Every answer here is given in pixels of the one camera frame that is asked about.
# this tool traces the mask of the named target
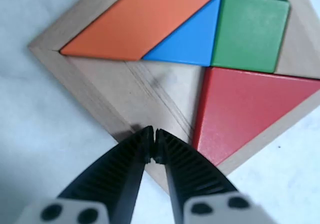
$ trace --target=blue triangle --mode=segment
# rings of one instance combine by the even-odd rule
[[[142,59],[209,67],[221,0],[211,0]]]

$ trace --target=wooden tray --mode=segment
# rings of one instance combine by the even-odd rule
[[[117,0],[80,0],[30,44],[34,55],[117,140],[148,125],[185,142],[193,136],[203,68],[63,56],[59,50]],[[276,73],[320,79],[320,23],[309,0],[292,6]],[[320,92],[285,115],[219,168],[228,174],[320,105]],[[164,167],[146,166],[168,191]]]

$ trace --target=green square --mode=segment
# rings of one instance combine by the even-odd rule
[[[211,65],[273,73],[289,9],[285,0],[222,0]]]

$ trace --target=orange parallelogram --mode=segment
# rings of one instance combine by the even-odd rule
[[[63,55],[140,60],[210,0],[119,0],[64,46]]]

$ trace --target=white table surface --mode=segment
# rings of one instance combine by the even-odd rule
[[[31,55],[27,44],[77,0],[0,0],[0,219],[54,198],[115,141]],[[312,0],[320,16],[320,0]],[[279,224],[320,220],[320,107],[229,175]],[[173,224],[144,174],[132,223]]]

